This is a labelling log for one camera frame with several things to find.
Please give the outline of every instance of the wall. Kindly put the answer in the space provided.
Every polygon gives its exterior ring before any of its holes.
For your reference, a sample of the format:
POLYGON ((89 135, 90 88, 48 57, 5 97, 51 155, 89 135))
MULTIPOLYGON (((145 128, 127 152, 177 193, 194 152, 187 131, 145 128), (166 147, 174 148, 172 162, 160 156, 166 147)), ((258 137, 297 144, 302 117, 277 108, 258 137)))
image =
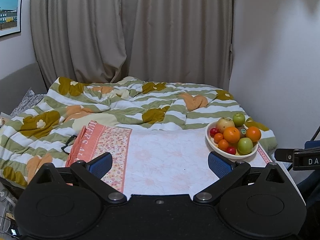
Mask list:
POLYGON ((320 0, 235 0, 233 52, 229 91, 279 148, 303 148, 320 125, 320 0))
POLYGON ((21 33, 0 38, 0 79, 36 62, 30 27, 30 0, 22 0, 21 33))

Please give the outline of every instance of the gray headboard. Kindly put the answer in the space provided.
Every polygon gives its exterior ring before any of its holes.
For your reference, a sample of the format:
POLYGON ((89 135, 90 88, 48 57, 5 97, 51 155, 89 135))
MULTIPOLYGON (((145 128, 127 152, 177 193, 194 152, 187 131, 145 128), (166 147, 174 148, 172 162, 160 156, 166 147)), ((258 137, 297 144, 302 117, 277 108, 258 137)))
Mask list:
POLYGON ((0 112, 11 114, 29 88, 35 94, 47 93, 37 62, 0 79, 0 112))

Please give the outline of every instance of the floral blanket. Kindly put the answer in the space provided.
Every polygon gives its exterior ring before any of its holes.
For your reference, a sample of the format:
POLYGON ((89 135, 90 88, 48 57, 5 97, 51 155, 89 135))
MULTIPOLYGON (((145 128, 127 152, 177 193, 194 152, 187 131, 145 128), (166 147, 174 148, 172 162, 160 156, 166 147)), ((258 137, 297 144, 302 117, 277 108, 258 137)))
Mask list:
MULTIPOLYGON (((144 82, 126 77, 117 83, 83 84, 60 77, 36 106, 0 129, 0 176, 25 187, 46 162, 64 167, 61 150, 91 120, 143 130, 184 130, 205 127, 221 117, 244 112, 227 91, 191 83, 144 82)), ((266 126, 246 115, 245 125, 259 127, 267 153, 276 139, 266 126)))

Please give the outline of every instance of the small orange fruit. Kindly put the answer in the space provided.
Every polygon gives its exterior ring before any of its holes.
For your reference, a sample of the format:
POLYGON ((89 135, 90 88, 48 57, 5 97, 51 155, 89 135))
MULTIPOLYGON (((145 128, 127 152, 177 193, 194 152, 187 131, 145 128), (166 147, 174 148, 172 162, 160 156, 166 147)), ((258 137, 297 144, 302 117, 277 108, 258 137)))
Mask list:
POLYGON ((240 132, 236 127, 228 127, 223 132, 223 138, 228 143, 236 143, 240 140, 240 132))
POLYGON ((247 129, 245 136, 252 140, 252 142, 257 142, 261 138, 261 131, 259 128, 251 126, 247 129))
POLYGON ((218 148, 225 152, 229 148, 229 143, 227 142, 227 140, 223 139, 219 141, 218 148))
POLYGON ((218 143, 223 139, 223 134, 222 133, 216 133, 213 137, 213 140, 215 143, 218 143))

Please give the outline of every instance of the fruit bowl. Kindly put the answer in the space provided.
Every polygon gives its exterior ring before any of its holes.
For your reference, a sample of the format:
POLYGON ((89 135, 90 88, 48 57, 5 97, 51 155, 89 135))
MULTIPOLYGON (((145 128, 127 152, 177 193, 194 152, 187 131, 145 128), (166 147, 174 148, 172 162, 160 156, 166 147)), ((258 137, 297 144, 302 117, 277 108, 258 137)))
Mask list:
POLYGON ((232 155, 232 154, 229 154, 229 153, 226 153, 226 152, 220 150, 220 149, 218 148, 218 145, 217 145, 216 143, 214 143, 213 138, 212 138, 212 140, 211 140, 211 136, 210 136, 210 130, 211 130, 212 128, 216 127, 216 123, 217 123, 217 122, 209 123, 209 124, 207 125, 206 129, 205 129, 205 137, 207 138, 208 143, 210 144, 210 146, 212 147, 212 149, 214 149, 215 152, 221 154, 222 156, 224 156, 224 157, 226 157, 226 158, 228 158, 228 159, 235 159, 235 160, 239 160, 239 159, 244 159, 244 158, 250 157, 250 156, 254 155, 254 154, 257 152, 258 147, 259 147, 259 145, 258 145, 257 142, 256 142, 256 143, 253 143, 252 152, 249 153, 249 154, 247 154, 247 155, 240 155, 240 154, 238 153, 238 150, 237 150, 236 155, 232 155))

